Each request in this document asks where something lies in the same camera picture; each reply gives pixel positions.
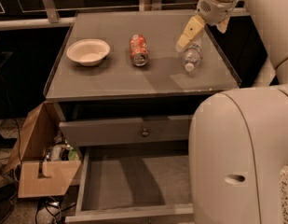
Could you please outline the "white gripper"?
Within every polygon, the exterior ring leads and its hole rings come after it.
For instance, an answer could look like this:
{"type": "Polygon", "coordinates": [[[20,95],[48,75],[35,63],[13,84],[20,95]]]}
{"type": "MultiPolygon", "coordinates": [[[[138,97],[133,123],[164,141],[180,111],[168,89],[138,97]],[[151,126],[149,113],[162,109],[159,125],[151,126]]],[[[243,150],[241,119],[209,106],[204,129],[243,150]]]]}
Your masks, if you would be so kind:
{"type": "Polygon", "coordinates": [[[229,23],[229,15],[239,0],[199,0],[198,15],[193,16],[179,37],[175,48],[182,52],[189,44],[197,41],[203,34],[205,22],[216,25],[218,31],[224,34],[229,23]]]}

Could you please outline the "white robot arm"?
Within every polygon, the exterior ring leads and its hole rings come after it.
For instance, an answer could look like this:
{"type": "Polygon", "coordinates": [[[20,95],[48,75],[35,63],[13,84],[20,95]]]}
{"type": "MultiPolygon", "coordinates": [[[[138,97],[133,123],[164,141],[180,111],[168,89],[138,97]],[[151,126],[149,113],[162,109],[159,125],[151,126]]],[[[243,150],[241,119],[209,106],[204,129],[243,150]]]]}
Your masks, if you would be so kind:
{"type": "MultiPolygon", "coordinates": [[[[220,31],[239,0],[199,0],[177,47],[220,31]]],[[[288,224],[288,0],[243,0],[278,85],[216,93],[188,139],[194,224],[288,224]]]]}

